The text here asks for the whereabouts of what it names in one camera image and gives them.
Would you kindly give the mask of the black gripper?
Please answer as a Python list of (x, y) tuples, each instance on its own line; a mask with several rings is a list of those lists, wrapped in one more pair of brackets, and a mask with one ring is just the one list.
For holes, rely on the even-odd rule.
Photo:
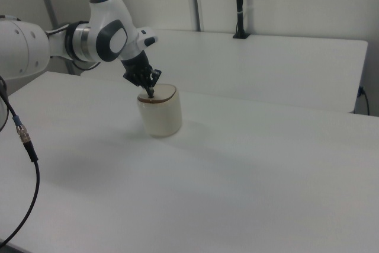
[(143, 87), (147, 96), (153, 98), (155, 92), (154, 87), (162, 72), (157, 69), (152, 69), (149, 65), (146, 53), (141, 52), (132, 59), (121, 60), (121, 63), (125, 69), (123, 78), (137, 87)]

